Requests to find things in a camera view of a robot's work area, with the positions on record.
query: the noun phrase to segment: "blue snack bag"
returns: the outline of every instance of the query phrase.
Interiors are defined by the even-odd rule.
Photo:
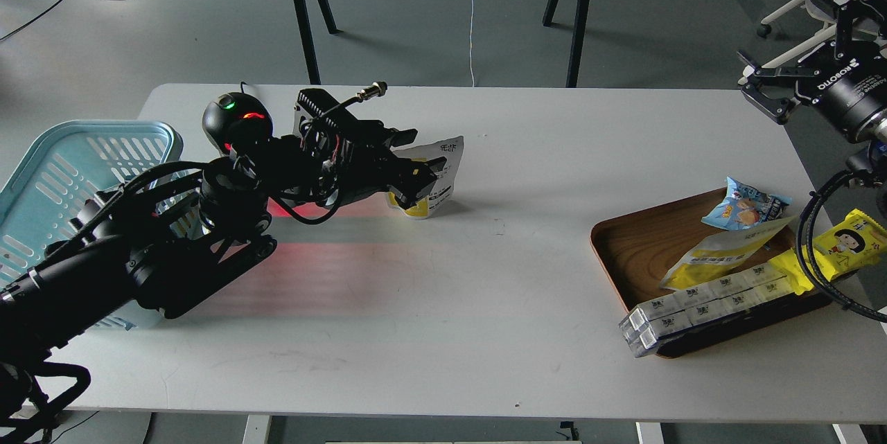
[[[702,221],[720,229],[748,229],[782,217],[790,197],[768,195],[731,177],[726,178],[726,197]]]

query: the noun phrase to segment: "snack bag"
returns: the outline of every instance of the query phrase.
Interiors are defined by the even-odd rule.
[[[702,221],[720,229],[748,229],[782,217],[790,197],[767,195],[731,177],[726,178],[726,197]]]
[[[437,181],[431,188],[431,193],[427,197],[419,200],[419,203],[408,210],[403,210],[395,203],[394,194],[387,194],[387,204],[389,207],[398,209],[403,215],[410,219],[425,219],[445,202],[450,195],[453,194],[453,184],[456,181],[456,170],[459,170],[459,162],[462,160],[462,147],[464,146],[464,137],[459,136],[444,141],[437,141],[433,144],[425,144],[422,146],[414,146],[406,148],[406,150],[397,150],[394,152],[397,157],[411,158],[412,160],[431,160],[432,158],[445,157],[446,164],[443,170],[437,173]]]
[[[727,231],[704,238],[669,269],[659,282],[659,288],[684,290],[726,276],[794,219],[771,220],[751,229]]]
[[[881,260],[880,255],[885,247],[887,231],[863,211],[853,209],[842,222],[814,238],[814,258],[820,265],[823,276],[832,281],[841,274],[877,263]],[[807,251],[805,260],[810,262]],[[814,284],[810,283],[801,270],[795,249],[789,249],[768,262],[788,274],[789,283],[796,295],[814,288]]]

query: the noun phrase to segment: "robotic arm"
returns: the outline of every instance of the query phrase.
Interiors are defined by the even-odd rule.
[[[2,442],[20,442],[53,425],[58,412],[89,386],[89,371],[47,362],[96,321],[136,299],[174,319],[190,311],[269,257],[276,241],[268,200],[292,217],[319,224],[345,204],[391,191],[403,208],[431,191],[443,157],[428,162],[396,157],[392,147],[415,140],[416,130],[359,120],[346,107],[383,96],[376,83],[339,103],[322,89],[302,90],[301,137],[272,135],[259,100],[228,93],[209,103],[203,129],[221,157],[209,163],[172,162],[99,192],[70,221],[75,236],[47,249],[47,257],[0,290],[0,426],[14,430]],[[319,219],[295,211],[326,207]],[[200,235],[177,229],[197,217]],[[49,400],[37,377],[76,383]],[[29,419],[10,415],[30,400]]]
[[[820,44],[794,67],[761,68],[740,52],[746,63],[741,91],[761,112],[780,125],[795,110],[809,106],[820,112],[850,143],[867,143],[846,161],[846,169],[811,193],[802,211],[795,253],[805,276],[826,296],[863,317],[887,322],[887,315],[849,298],[823,276],[815,260],[812,231],[818,212],[830,195],[842,186],[877,188],[877,206],[887,217],[887,62],[878,43],[853,39],[856,21],[877,22],[879,37],[887,37],[887,3],[884,0],[848,0],[838,5],[832,0],[812,0],[817,8],[832,12],[836,20],[834,39]]]

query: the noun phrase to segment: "white table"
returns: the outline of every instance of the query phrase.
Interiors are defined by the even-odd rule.
[[[248,87],[276,134],[302,87]],[[326,87],[339,99],[361,85]],[[215,157],[200,129],[237,85],[164,85],[139,118]],[[590,248],[595,223],[741,181],[811,190],[785,131],[738,91],[392,87],[351,108],[465,135],[452,200],[405,219],[381,195],[278,251],[177,321],[89,331],[53,356],[91,369],[83,409],[882,423],[887,342],[836,306],[679,359],[633,359]]]

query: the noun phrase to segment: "yellow snack bag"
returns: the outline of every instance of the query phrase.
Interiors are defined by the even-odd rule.
[[[859,209],[853,209],[839,224],[814,238],[814,258],[829,281],[877,263],[885,248],[887,231]],[[810,256],[806,249],[804,254],[809,263]],[[789,249],[769,262],[789,275],[791,288],[796,294],[801,295],[814,288],[801,270],[795,249]]]
[[[749,229],[725,231],[704,238],[672,265],[659,282],[659,288],[685,290],[726,276],[794,219],[769,220]]]

